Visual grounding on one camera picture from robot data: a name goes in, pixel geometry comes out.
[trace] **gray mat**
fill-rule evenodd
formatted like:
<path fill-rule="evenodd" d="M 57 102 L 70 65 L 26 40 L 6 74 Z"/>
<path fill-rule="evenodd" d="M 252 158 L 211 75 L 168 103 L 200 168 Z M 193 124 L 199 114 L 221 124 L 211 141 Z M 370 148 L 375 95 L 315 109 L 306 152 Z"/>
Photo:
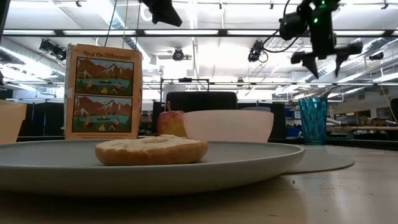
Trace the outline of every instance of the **gray mat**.
<path fill-rule="evenodd" d="M 319 149 L 307 149 L 304 158 L 285 174 L 336 170 L 352 165 L 354 165 L 354 160 L 348 156 L 334 155 Z"/>

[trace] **wall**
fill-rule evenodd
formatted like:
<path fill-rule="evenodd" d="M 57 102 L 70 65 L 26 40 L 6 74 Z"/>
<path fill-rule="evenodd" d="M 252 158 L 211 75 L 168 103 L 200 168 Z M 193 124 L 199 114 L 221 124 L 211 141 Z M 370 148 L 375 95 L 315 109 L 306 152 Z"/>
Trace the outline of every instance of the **wall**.
<path fill-rule="evenodd" d="M 393 99 L 398 98 L 398 86 L 389 86 L 389 93 L 387 98 Z M 371 110 L 371 116 L 377 116 L 377 108 L 385 108 L 389 106 L 389 102 L 383 95 L 380 95 L 379 91 L 367 91 L 365 93 L 365 99 L 359 100 L 358 93 L 353 93 L 354 97 L 346 98 L 345 102 L 331 105 L 334 114 L 348 113 L 355 111 Z"/>

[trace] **ceiling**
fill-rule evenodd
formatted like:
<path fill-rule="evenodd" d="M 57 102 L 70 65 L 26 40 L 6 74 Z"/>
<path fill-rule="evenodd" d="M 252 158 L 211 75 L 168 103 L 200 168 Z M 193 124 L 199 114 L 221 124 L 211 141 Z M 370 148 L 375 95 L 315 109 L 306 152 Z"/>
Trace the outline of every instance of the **ceiling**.
<path fill-rule="evenodd" d="M 291 0 L 287 12 L 295 11 L 300 1 Z M 113 0 L 81 0 L 82 7 L 77 7 L 72 0 L 12 0 L 7 15 L 5 29 L 107 29 L 107 15 L 113 10 Z M 282 17 L 285 0 L 273 0 L 274 7 L 270 9 L 270 1 L 260 0 L 178 0 L 173 1 L 174 8 L 180 15 L 183 24 L 174 27 L 168 24 L 158 23 L 154 25 L 150 20 L 150 13 L 145 6 L 141 6 L 139 13 L 138 1 L 119 0 L 116 13 L 122 20 L 126 20 L 128 29 L 278 29 L 279 19 Z M 367 1 L 341 1 L 341 7 L 333 13 L 333 26 L 335 29 L 396 29 L 398 20 L 398 0 L 388 0 L 389 7 L 382 10 L 382 0 Z M 4 37 L 11 42 L 29 49 L 39 55 L 40 37 Z M 72 44 L 104 45 L 105 39 L 85 38 L 49 38 L 55 44 L 66 47 Z M 158 80 L 160 67 L 168 70 L 167 78 L 179 78 L 195 74 L 193 72 L 193 60 L 188 62 L 174 62 L 169 55 L 175 48 L 182 48 L 187 55 L 195 54 L 198 78 L 210 78 L 214 82 L 231 82 L 237 78 L 245 78 L 245 82 L 304 82 L 310 73 L 300 64 L 290 64 L 290 57 L 297 50 L 311 51 L 309 38 L 299 38 L 286 52 L 269 54 L 265 64 L 248 62 L 249 49 L 257 37 L 139 37 L 138 44 L 149 55 L 157 57 L 156 63 L 146 63 L 144 75 L 151 74 L 154 80 Z M 362 38 L 364 44 L 377 38 Z M 357 41 L 357 38 L 338 38 L 338 47 Z M 107 46 L 121 48 L 123 41 L 120 38 L 110 37 Z M 280 50 L 288 46 L 281 38 L 271 38 L 268 49 Z M 398 45 L 393 42 L 384 46 L 384 60 L 371 62 L 364 57 L 351 57 L 352 62 L 342 67 L 341 75 L 336 80 L 333 73 L 324 75 L 313 82 L 338 82 L 339 79 L 362 72 L 366 69 L 386 63 L 396 58 Z M 51 56 L 45 58 L 56 62 Z M 318 68 L 332 64 L 334 57 L 317 62 Z M 186 67 L 181 74 L 174 74 L 175 67 Z M 373 71 L 372 78 L 380 76 L 380 71 Z M 369 78 L 369 74 L 363 75 L 351 82 L 361 82 Z M 277 93 L 311 93 L 319 91 L 319 87 L 291 88 L 285 91 L 285 87 L 277 87 Z M 344 92 L 346 88 L 337 88 L 334 92 Z"/>

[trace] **illustrated mountain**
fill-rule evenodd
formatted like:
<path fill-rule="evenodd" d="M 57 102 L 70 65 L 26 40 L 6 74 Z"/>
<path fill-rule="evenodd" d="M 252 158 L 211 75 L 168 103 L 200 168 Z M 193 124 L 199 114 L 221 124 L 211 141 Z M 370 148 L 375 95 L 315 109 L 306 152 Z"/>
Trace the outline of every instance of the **illustrated mountain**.
<path fill-rule="evenodd" d="M 131 105 L 116 103 L 111 100 L 103 104 L 100 102 L 93 102 L 88 97 L 75 98 L 74 116 L 92 116 L 92 115 L 131 115 Z"/>
<path fill-rule="evenodd" d="M 79 60 L 77 78 L 121 78 L 132 80 L 132 70 L 112 64 L 109 67 L 95 65 L 91 60 Z"/>

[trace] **gray plate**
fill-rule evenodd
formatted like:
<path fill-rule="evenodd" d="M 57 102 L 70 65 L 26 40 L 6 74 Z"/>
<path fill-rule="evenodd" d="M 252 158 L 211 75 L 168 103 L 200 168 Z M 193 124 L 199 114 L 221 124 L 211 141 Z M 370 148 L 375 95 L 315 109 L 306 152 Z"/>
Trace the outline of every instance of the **gray plate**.
<path fill-rule="evenodd" d="M 196 164 L 106 167 L 100 141 L 41 141 L 0 145 L 0 189 L 89 197 L 207 192 L 251 184 L 293 168 L 304 148 L 287 144 L 211 142 Z"/>

